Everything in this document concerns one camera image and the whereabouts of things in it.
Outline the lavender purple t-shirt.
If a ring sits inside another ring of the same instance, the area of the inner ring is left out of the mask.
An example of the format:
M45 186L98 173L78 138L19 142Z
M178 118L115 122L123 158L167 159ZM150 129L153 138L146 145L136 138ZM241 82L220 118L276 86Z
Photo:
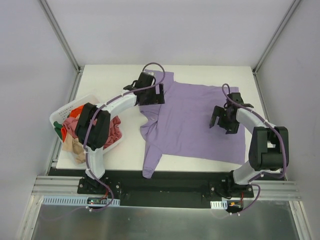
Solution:
M139 108L147 118L140 127L145 140L143 177L152 177L163 155L245 163L245 128L226 134L218 125L210 127L214 107L226 102L223 88L179 83L173 72L155 71L154 75L163 83L165 103Z

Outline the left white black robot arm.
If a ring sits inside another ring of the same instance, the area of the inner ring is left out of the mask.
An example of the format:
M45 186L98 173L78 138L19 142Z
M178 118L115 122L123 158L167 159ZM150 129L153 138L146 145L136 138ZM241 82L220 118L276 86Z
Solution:
M79 181L77 192L109 194L112 192L105 183L104 145L109 137L111 120L123 111L135 106L160 105L165 103L164 85L166 73L156 82L156 77L141 72L138 79L123 88L120 95L106 103L86 103L79 116L75 134L83 146L85 175Z

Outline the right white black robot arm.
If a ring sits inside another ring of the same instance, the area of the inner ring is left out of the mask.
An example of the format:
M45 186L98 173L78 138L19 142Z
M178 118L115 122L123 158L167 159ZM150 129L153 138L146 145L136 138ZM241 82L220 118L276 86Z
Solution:
M244 103L239 92L226 94L223 107L215 106L209 126L218 125L227 135L238 133L244 126L251 133L248 160L225 174L211 191L221 198L252 198L252 181L264 175L283 178L289 164L289 132L284 126L269 123Z

